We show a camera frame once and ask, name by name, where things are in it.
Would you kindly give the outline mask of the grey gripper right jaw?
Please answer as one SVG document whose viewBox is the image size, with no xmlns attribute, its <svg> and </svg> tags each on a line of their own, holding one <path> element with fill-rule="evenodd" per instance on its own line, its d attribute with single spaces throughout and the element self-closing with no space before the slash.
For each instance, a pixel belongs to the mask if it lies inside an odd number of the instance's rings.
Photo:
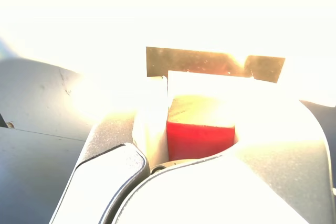
<svg viewBox="0 0 336 224">
<path fill-rule="evenodd" d="M 238 142 L 147 178 L 114 223 L 335 223 L 330 152 L 317 119 L 282 93 L 238 100 Z"/>
</svg>

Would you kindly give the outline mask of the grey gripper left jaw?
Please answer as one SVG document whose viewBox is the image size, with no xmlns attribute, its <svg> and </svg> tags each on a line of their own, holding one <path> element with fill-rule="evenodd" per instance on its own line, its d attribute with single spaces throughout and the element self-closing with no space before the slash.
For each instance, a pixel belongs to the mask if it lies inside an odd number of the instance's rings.
<svg viewBox="0 0 336 224">
<path fill-rule="evenodd" d="M 168 160 L 167 78 L 149 77 L 93 126 L 51 223 L 110 223 L 125 197 Z"/>
</svg>

